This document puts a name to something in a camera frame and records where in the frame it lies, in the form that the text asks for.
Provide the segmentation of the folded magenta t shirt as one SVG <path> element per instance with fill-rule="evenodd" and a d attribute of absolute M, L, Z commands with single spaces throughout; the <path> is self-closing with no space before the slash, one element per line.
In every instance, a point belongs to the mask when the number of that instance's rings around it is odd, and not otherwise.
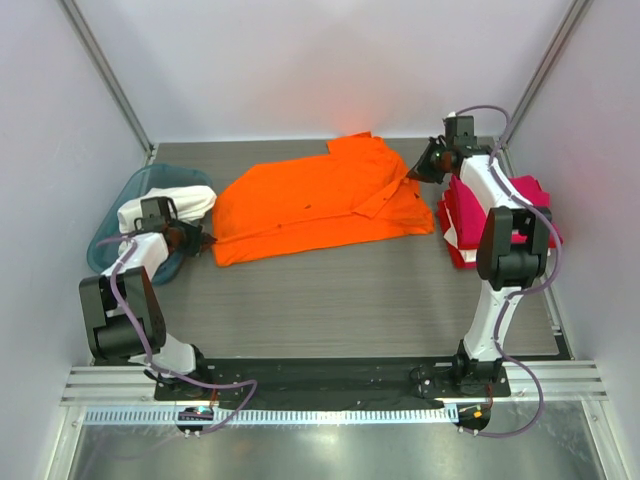
<path fill-rule="evenodd" d="M 527 203 L 535 207 L 549 208 L 551 196 L 541 188 L 533 176 L 521 176 L 511 180 L 511 185 Z M 487 213 L 472 190 L 458 177 L 452 176 L 449 188 L 453 190 L 459 212 L 459 249 L 476 249 L 479 246 Z"/>

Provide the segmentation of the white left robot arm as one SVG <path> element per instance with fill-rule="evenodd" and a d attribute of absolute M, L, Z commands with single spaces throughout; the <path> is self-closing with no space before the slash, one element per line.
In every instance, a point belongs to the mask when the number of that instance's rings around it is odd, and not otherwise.
<path fill-rule="evenodd" d="M 145 366 L 160 384 L 177 383 L 188 398 L 205 397 L 212 375 L 200 350 L 168 333 L 152 278 L 177 254 L 198 256 L 215 239 L 201 226 L 179 220 L 102 240 L 123 246 L 114 263 L 79 284 L 90 351 L 107 362 Z"/>

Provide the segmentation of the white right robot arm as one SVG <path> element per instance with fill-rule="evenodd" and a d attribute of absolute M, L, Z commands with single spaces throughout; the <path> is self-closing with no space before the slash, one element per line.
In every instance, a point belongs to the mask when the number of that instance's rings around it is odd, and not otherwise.
<path fill-rule="evenodd" d="M 431 137 L 408 177 L 440 183 L 457 175 L 474 194 L 486 220 L 476 253 L 481 294 L 469 331 L 449 369 L 434 373 L 466 396 L 499 382 L 506 359 L 502 337 L 518 303 L 546 269 L 555 232 L 548 209 L 534 206 L 513 186 L 490 154 Z"/>

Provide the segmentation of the left aluminium corner post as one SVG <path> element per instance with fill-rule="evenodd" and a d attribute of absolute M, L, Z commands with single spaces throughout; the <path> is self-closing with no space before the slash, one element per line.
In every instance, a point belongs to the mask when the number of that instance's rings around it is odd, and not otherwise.
<path fill-rule="evenodd" d="M 145 158 L 144 165 L 150 165 L 154 159 L 156 145 L 146 133 L 78 3 L 74 0 L 59 0 L 58 5 L 69 21 L 116 107 L 141 146 Z"/>

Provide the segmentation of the aluminium corner post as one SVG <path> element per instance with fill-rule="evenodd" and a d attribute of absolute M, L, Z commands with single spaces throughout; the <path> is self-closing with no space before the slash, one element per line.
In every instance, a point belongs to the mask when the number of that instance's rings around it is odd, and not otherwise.
<path fill-rule="evenodd" d="M 505 132 L 500 137 L 500 142 L 503 147 L 514 137 L 515 132 L 524 121 L 536 97 L 543 89 L 546 81 L 551 77 L 564 50 L 569 45 L 592 4 L 593 2 L 591 0 L 573 0 L 569 3 L 561 22 L 555 29 L 533 75 L 516 104 L 513 114 L 511 115 L 511 120 L 505 128 Z"/>
<path fill-rule="evenodd" d="M 154 159 L 156 145 L 146 133 L 78 3 L 74 0 L 59 0 L 58 5 L 69 21 L 116 107 L 141 146 L 145 158 L 144 165 L 150 165 Z"/>

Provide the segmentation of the teal plastic basket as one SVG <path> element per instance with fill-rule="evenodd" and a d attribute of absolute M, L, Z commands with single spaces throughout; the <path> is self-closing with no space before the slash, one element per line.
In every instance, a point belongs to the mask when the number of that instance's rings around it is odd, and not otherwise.
<path fill-rule="evenodd" d="M 87 262 L 94 272 L 110 267 L 124 247 L 100 243 L 132 232 L 134 220 L 141 216 L 140 200 L 156 196 L 171 198 L 177 207 L 178 219 L 195 225 L 211 211 L 217 199 L 212 180 L 200 170 L 167 164 L 153 164 L 138 170 L 120 192 L 89 244 Z"/>

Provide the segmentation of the white t shirt in basket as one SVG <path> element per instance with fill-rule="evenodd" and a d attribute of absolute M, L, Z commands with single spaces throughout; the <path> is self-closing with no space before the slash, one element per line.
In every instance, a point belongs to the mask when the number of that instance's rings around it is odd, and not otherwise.
<path fill-rule="evenodd" d="M 128 200 L 117 209 L 120 233 L 131 233 L 135 230 L 138 225 L 136 220 L 142 217 L 142 202 L 152 198 L 169 198 L 171 217 L 193 223 L 203 219 L 213 208 L 217 194 L 207 185 L 151 188 L 145 195 Z"/>

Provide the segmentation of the right aluminium corner post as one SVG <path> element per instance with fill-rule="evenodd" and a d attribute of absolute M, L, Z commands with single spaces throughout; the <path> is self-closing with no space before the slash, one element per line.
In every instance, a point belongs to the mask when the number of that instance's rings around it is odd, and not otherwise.
<path fill-rule="evenodd" d="M 511 115 L 511 120 L 505 128 L 505 132 L 500 137 L 500 142 L 503 147 L 514 137 L 515 132 L 524 121 L 536 97 L 543 89 L 546 81 L 551 77 L 564 50 L 569 45 L 592 4 L 593 2 L 591 0 L 573 0 L 569 3 L 561 22 L 555 29 L 533 75 L 516 104 L 513 114 Z"/>

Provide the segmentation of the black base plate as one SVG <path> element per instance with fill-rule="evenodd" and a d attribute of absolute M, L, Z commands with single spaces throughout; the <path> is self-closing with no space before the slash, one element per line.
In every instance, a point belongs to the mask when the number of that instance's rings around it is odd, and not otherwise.
<path fill-rule="evenodd" d="M 247 410 L 435 409 L 446 399 L 507 398 L 501 368 L 489 378 L 455 376 L 450 357 L 208 359 L 209 382 L 257 382 Z"/>

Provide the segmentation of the aluminium frame rail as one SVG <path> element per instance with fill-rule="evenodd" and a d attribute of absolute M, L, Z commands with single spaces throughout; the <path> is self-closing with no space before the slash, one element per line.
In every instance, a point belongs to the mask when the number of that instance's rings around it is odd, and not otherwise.
<path fill-rule="evenodd" d="M 591 360 L 530 361 L 527 369 L 505 365 L 511 392 L 517 400 L 534 399 L 534 379 L 545 397 L 555 400 L 605 399 L 606 389 Z M 60 404 L 138 405 L 152 400 L 155 386 L 141 366 L 74 367 L 67 377 Z"/>

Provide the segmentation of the orange shirt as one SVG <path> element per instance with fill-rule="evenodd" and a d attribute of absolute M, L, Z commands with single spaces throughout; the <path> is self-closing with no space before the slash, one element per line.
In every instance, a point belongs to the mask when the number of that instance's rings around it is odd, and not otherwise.
<path fill-rule="evenodd" d="M 382 138 L 363 132 L 327 149 L 257 164 L 219 195 L 212 210 L 218 266 L 434 232 L 418 182 Z"/>

